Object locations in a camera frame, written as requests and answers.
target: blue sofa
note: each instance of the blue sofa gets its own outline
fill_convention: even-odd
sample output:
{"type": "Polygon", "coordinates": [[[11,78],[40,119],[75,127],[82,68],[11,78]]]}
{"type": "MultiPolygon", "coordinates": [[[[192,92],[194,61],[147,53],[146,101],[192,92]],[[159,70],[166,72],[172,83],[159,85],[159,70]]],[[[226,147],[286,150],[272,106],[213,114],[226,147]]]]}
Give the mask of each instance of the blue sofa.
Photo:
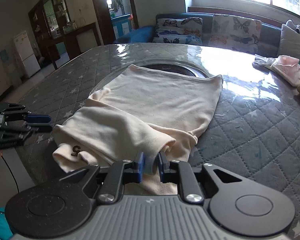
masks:
{"type": "MultiPolygon", "coordinates": [[[[208,46],[212,30],[212,16],[213,14],[210,13],[172,13],[158,14],[156,20],[161,18],[183,19],[188,17],[200,17],[203,20],[202,44],[203,46],[208,46]]],[[[155,26],[145,26],[121,36],[114,41],[114,44],[152,42],[154,31],[155,26]]],[[[263,23],[258,43],[258,54],[263,57],[277,57],[280,35],[280,28],[263,23]]]]}

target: window sill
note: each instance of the window sill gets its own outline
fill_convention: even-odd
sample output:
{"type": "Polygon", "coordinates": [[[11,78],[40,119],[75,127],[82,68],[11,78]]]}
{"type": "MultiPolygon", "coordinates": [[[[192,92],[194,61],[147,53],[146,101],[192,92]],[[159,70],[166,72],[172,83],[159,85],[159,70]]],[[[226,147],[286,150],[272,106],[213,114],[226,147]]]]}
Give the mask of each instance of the window sill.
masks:
{"type": "Polygon", "coordinates": [[[276,8],[246,0],[192,0],[192,7],[221,8],[245,13],[253,13],[261,17],[269,18],[281,23],[293,20],[294,24],[300,25],[300,18],[276,8]]]}

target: tiled floor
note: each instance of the tiled floor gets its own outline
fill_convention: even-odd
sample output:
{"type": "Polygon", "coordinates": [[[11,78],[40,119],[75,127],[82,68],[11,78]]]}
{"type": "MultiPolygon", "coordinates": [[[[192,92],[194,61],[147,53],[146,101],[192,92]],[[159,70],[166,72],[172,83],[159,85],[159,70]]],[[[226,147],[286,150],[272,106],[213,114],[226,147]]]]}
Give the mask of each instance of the tiled floor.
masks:
{"type": "MultiPolygon", "coordinates": [[[[57,67],[58,68],[61,67],[68,61],[69,61],[68,53],[62,54],[60,59],[56,61],[57,67]]],[[[41,69],[39,72],[34,74],[31,78],[29,78],[26,82],[24,82],[18,88],[13,90],[8,96],[4,98],[3,101],[9,103],[18,103],[26,93],[28,93],[32,88],[34,88],[37,84],[39,84],[42,80],[44,80],[47,76],[49,76],[54,70],[55,69],[52,64],[41,69]]]]}

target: gray mattress cover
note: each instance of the gray mattress cover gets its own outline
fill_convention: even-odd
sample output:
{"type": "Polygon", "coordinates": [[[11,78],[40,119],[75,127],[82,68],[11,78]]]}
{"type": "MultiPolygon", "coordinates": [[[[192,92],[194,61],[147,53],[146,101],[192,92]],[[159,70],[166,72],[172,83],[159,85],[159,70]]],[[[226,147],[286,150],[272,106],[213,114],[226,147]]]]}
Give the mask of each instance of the gray mattress cover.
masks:
{"type": "MultiPolygon", "coordinates": [[[[62,124],[107,75],[131,63],[179,62],[222,74],[223,90],[207,131],[189,158],[210,162],[286,194],[296,208],[290,238],[300,239],[300,95],[253,55],[181,44],[100,46],[70,61],[25,95],[20,103],[62,124]]],[[[63,172],[52,158],[51,134],[32,136],[18,154],[36,183],[63,172]]]]}

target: folded clothing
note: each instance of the folded clothing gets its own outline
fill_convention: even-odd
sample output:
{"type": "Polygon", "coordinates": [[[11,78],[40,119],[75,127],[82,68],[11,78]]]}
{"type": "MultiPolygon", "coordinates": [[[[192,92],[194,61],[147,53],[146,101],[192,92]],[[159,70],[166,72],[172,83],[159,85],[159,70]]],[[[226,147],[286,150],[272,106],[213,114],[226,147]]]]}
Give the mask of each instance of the folded clothing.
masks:
{"type": "Polygon", "coordinates": [[[203,79],[130,65],[55,126],[53,157],[69,172],[87,163],[108,167],[144,151],[148,175],[140,185],[152,194],[176,194],[175,185],[160,183],[155,157],[163,150],[168,160],[188,160],[213,117],[222,83],[221,75],[203,79]],[[74,146],[78,156],[71,155],[74,146]]]}

